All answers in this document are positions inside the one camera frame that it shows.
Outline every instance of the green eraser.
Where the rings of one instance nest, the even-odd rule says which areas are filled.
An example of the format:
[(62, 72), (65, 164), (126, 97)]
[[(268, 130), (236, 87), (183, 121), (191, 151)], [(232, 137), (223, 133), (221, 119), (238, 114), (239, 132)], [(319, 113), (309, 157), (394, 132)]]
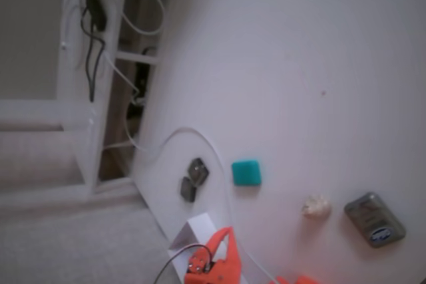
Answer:
[(256, 160), (234, 162), (232, 175), (236, 186), (259, 186), (262, 182), (259, 162)]

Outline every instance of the orange clip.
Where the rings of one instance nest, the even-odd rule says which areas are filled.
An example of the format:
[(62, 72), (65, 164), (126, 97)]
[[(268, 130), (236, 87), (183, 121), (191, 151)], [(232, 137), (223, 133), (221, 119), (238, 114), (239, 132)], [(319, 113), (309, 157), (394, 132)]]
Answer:
[(227, 235), (229, 239), (226, 259), (217, 260), (212, 268), (205, 273), (204, 268), (207, 264), (208, 253), (201, 247), (189, 259), (188, 273), (184, 278), (185, 284), (237, 284), (240, 282), (242, 265), (232, 227), (225, 227), (217, 231), (210, 238), (206, 247), (209, 248), (214, 256), (219, 248), (220, 242), (222, 242)]

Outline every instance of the black cable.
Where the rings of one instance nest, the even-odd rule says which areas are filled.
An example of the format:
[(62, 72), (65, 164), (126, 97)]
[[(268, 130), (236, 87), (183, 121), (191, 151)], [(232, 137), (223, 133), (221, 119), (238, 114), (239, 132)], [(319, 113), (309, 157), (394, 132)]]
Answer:
[(182, 251), (178, 252), (177, 254), (173, 255), (168, 261), (167, 263), (162, 267), (160, 273), (158, 273), (157, 277), (155, 278), (155, 281), (153, 284), (157, 284), (158, 280), (160, 279), (160, 276), (162, 275), (162, 273), (164, 272), (164, 270), (167, 268), (167, 266), (174, 260), (176, 259), (180, 254), (184, 253), (186, 250), (188, 249), (192, 249), (193, 247), (203, 247), (204, 249), (206, 249), (208, 256), (209, 256), (209, 262), (211, 263), (213, 261), (213, 255), (212, 252), (210, 251), (210, 249), (208, 247), (206, 247), (204, 244), (199, 244), (199, 243), (194, 243), (194, 244), (190, 244), (187, 247), (185, 247)]
[[(83, 31), (83, 33), (85, 35), (87, 35), (88, 37), (90, 37), (90, 43), (89, 43), (89, 50), (87, 52), (87, 56), (86, 56), (86, 77), (87, 77), (87, 81), (89, 83), (89, 100), (90, 102), (93, 102), (95, 100), (95, 89), (96, 89), (96, 75), (98, 73), (98, 66), (99, 66), (99, 60), (101, 58), (102, 52), (105, 49), (105, 41), (102, 38), (99, 38), (97, 36), (95, 36), (93, 34), (93, 24), (91, 23), (91, 31), (88, 32), (85, 29), (85, 25), (84, 25), (84, 18), (87, 12), (87, 7), (83, 10), (83, 13), (81, 14), (81, 20), (80, 20), (80, 27), (81, 30)], [(99, 49), (98, 52), (98, 56), (97, 59), (95, 61), (95, 67), (93, 69), (93, 76), (90, 76), (90, 72), (89, 72), (89, 61), (90, 61), (90, 56), (92, 53), (92, 49), (93, 49), (93, 40), (98, 41), (101, 44), (101, 48)]]
[[(89, 84), (89, 100), (90, 100), (90, 102), (93, 102), (95, 100), (96, 75), (98, 73), (98, 67), (99, 67), (99, 61), (101, 59), (101, 55), (102, 55), (102, 53), (105, 49), (105, 41), (102, 38), (97, 37), (93, 34), (94, 33), (93, 20), (91, 20), (91, 31), (88, 32), (85, 29), (84, 18), (85, 18), (87, 11), (88, 11), (88, 8), (85, 7), (82, 14), (81, 14), (80, 27), (81, 27), (81, 30), (83, 31), (83, 33), (90, 38), (89, 50), (87, 51), (87, 55), (86, 55), (85, 72), (86, 72), (87, 82)], [(95, 66), (94, 66), (94, 69), (93, 69), (93, 75), (91, 76), (90, 72), (89, 72), (89, 67), (90, 67), (90, 58), (91, 58), (92, 51), (93, 51), (93, 41), (94, 40), (98, 41), (101, 44), (101, 48), (99, 49), (99, 52), (98, 52), (98, 55), (97, 55), (97, 58), (96, 58), (96, 61), (95, 61)]]

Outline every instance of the white shelf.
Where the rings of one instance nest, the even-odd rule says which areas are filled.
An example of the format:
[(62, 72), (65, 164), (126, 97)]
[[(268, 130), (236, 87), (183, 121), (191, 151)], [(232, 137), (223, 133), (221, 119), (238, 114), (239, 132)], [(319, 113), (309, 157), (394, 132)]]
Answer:
[(124, 51), (117, 51), (116, 58), (120, 60), (133, 61), (136, 63), (146, 63), (152, 66), (155, 66), (158, 63), (158, 59), (156, 57), (139, 55), (137, 53), (126, 53)]

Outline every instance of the charger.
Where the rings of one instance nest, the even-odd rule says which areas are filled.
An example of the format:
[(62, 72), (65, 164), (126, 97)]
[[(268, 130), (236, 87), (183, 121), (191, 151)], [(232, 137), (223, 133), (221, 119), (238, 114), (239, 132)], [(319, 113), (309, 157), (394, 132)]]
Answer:
[(91, 14), (93, 25), (97, 31), (104, 31), (107, 27), (107, 15), (100, 0), (86, 0), (86, 7)]

